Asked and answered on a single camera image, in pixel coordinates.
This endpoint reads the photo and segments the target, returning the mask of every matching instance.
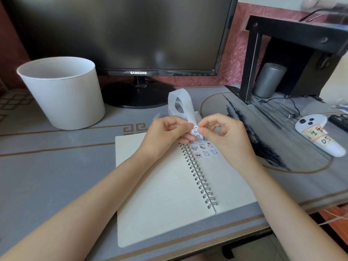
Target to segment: remote control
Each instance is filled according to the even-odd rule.
[[[328,119],[325,115],[310,114],[298,120],[295,124],[295,129],[333,157],[343,157],[346,154],[346,150],[332,137],[328,136],[328,133],[323,129],[327,122]]]
[[[328,120],[348,133],[348,114],[332,115]]]

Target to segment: white game controller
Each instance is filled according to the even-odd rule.
[[[327,122],[328,118],[325,115],[310,114],[298,120],[295,129],[330,155],[337,158],[343,157],[346,150],[323,129]]]

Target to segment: right hand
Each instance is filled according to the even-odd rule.
[[[220,125],[217,135],[214,130]],[[260,166],[241,121],[217,113],[203,118],[198,126],[198,132],[213,142],[239,173],[249,170],[250,166]]]

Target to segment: notebook spiral binding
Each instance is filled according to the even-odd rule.
[[[205,199],[205,203],[208,204],[208,209],[210,209],[214,205],[218,205],[218,202],[213,197],[213,193],[210,190],[209,184],[204,178],[201,169],[199,168],[197,161],[192,153],[190,147],[186,144],[180,144],[181,150],[185,155],[186,162],[190,166],[191,172],[193,173],[194,179],[197,181],[197,185],[199,185],[200,192],[203,194],[203,199]]]

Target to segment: white cord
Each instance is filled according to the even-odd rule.
[[[348,218],[344,218],[344,216],[346,216],[348,213],[346,213],[346,214],[343,215],[343,216],[338,216],[338,215],[336,215],[336,214],[334,214],[334,213],[329,212],[328,210],[324,210],[324,211],[327,212],[327,213],[329,213],[329,214],[332,214],[333,216],[336,216],[336,217],[339,218],[339,219],[348,220]]]
[[[328,223],[335,222],[335,221],[337,221],[337,220],[339,220],[339,219],[343,219],[343,220],[347,220],[347,219],[348,219],[348,218],[345,218],[345,217],[344,217],[344,216],[348,215],[348,213],[346,213],[346,214],[343,215],[343,216],[338,216],[338,215],[333,214],[333,213],[331,213],[331,212],[329,212],[329,211],[327,211],[327,210],[324,210],[324,211],[327,212],[327,213],[329,213],[329,214],[332,214],[332,215],[336,216],[336,218],[331,219],[331,220],[328,220],[328,221],[326,221],[326,222],[324,222],[324,223],[320,223],[320,224],[318,224],[319,226],[324,225],[324,224],[328,224]]]
[[[278,257],[278,250],[279,250],[279,239],[277,238],[277,251],[276,251],[276,257],[274,258],[274,261],[276,261],[277,260],[277,257]]]

